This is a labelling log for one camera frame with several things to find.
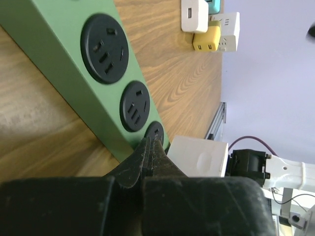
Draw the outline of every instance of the black cable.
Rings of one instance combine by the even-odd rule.
[[[303,195],[306,195],[306,196],[311,196],[311,197],[315,198],[315,196],[314,196],[314,195],[312,195],[312,194],[303,193],[303,194],[299,194],[299,195],[294,196],[293,198],[291,198],[290,200],[287,200],[287,201],[286,201],[286,202],[284,202],[284,203],[280,203],[280,202],[278,202],[278,201],[275,199],[275,195],[274,195],[275,190],[274,190],[273,188],[271,189],[271,192],[272,192],[272,196],[273,196],[273,198],[274,198],[275,202],[276,202],[276,203],[278,203],[278,204],[280,204],[280,205],[286,204],[286,203],[288,203],[288,202],[292,201],[293,199],[295,199],[295,198],[297,198],[297,197],[300,197],[300,196],[303,196]]]
[[[232,144],[228,147],[228,150],[230,151],[230,149],[238,142],[241,141],[243,139],[254,139],[258,142],[260,142],[261,144],[263,144],[273,155],[278,156],[275,151],[272,150],[272,148],[266,144],[263,140],[261,140],[260,138],[257,138],[255,136],[243,136],[241,138],[238,138],[237,140],[235,140],[234,142],[232,142]]]
[[[278,194],[278,195],[280,195],[280,196],[283,196],[283,195],[280,194],[280,193],[274,192],[274,189],[273,189],[273,188],[271,189],[271,191],[272,191],[273,193],[275,193],[275,194]],[[304,207],[302,207],[296,200],[292,199],[292,201],[294,201],[295,203],[297,203],[297,205],[299,205],[300,208],[302,208],[305,212],[307,212],[307,210],[306,210]]]

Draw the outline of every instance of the white usb charger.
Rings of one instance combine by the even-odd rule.
[[[182,0],[182,31],[205,33],[208,30],[209,6],[205,0]]]

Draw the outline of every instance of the wooden table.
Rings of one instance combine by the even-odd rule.
[[[220,103],[221,53],[197,53],[179,0],[115,0],[170,140],[204,138]],[[0,28],[0,181],[101,176],[118,165]]]

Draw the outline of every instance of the power strip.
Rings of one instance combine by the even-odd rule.
[[[211,15],[209,20],[221,22],[221,38],[218,51],[236,52],[240,35],[240,13]]]
[[[167,149],[113,0],[0,0],[0,22],[120,162],[152,133]]]
[[[182,31],[205,33],[208,30],[209,6],[205,0],[182,0]]]

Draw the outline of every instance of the black socket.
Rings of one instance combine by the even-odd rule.
[[[149,125],[144,137],[145,138],[150,137],[151,140],[158,139],[161,141],[161,143],[163,145],[163,143],[164,143],[164,129],[163,129],[162,124],[158,121],[153,121]]]
[[[91,16],[82,29],[81,54],[95,80],[103,84],[117,82],[124,75],[129,59],[123,28],[109,15]]]
[[[132,81],[125,88],[120,100],[120,118],[129,132],[140,130],[147,122],[150,111],[150,95],[147,87]]]

